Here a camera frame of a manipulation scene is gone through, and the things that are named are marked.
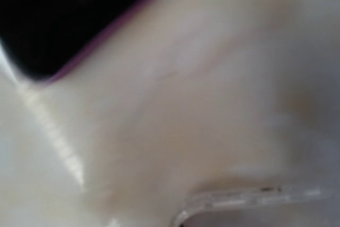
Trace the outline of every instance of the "black opening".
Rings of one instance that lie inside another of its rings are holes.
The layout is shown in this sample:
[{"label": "black opening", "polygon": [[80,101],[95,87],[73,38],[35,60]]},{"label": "black opening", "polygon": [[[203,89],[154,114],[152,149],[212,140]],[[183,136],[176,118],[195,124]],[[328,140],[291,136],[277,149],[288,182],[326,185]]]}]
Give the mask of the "black opening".
[{"label": "black opening", "polygon": [[26,75],[46,79],[137,0],[0,0],[0,40]]}]

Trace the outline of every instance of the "purple edge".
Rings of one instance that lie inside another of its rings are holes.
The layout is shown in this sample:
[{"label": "purple edge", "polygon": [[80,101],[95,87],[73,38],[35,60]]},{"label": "purple edge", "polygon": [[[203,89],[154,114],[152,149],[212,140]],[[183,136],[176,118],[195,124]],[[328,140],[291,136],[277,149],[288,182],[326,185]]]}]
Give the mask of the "purple edge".
[{"label": "purple edge", "polygon": [[111,22],[105,29],[96,35],[87,45],[85,45],[73,58],[71,58],[55,75],[45,80],[46,83],[52,83],[56,80],[66,76],[76,66],[78,66],[83,59],[88,57],[99,45],[101,45],[110,35],[112,35],[118,28],[131,19],[145,4],[151,0],[138,0],[131,8],[125,11],[119,18]]}]

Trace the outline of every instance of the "white plastic surface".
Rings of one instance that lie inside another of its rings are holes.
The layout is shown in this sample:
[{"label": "white plastic surface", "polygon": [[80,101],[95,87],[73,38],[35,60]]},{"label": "white plastic surface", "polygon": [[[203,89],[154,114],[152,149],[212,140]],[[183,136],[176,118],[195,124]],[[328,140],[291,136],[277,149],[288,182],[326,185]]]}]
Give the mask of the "white plastic surface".
[{"label": "white plastic surface", "polygon": [[154,0],[63,79],[1,77],[0,226],[168,227],[201,192],[299,183],[322,196],[185,224],[339,226],[339,17]]}]

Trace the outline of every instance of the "transparent plastic piece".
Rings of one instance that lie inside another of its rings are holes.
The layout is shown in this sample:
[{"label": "transparent plastic piece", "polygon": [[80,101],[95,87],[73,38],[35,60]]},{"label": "transparent plastic piece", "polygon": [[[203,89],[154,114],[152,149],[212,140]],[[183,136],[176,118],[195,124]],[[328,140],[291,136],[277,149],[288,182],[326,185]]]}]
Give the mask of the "transparent plastic piece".
[{"label": "transparent plastic piece", "polygon": [[24,81],[24,77],[14,67],[14,65],[8,59],[5,50],[2,47],[0,40],[0,74],[7,78],[12,83],[17,84],[19,81]]},{"label": "transparent plastic piece", "polygon": [[[339,194],[305,185],[204,192],[188,198],[169,227],[339,226]],[[285,216],[290,223],[276,222]]]}]

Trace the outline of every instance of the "clear plastic edge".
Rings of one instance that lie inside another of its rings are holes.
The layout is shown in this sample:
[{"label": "clear plastic edge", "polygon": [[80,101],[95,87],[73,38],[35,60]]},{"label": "clear plastic edge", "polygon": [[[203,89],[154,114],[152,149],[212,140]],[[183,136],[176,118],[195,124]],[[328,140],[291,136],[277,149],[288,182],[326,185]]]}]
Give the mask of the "clear plastic edge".
[{"label": "clear plastic edge", "polygon": [[186,199],[168,227],[179,227],[189,218],[201,213],[308,203],[338,195],[339,192],[335,188],[304,185],[203,192]]},{"label": "clear plastic edge", "polygon": [[0,40],[0,73],[7,79],[7,81],[17,85],[25,79],[21,77],[20,73],[16,68],[11,64],[9,58],[6,55],[6,52],[2,46]]}]

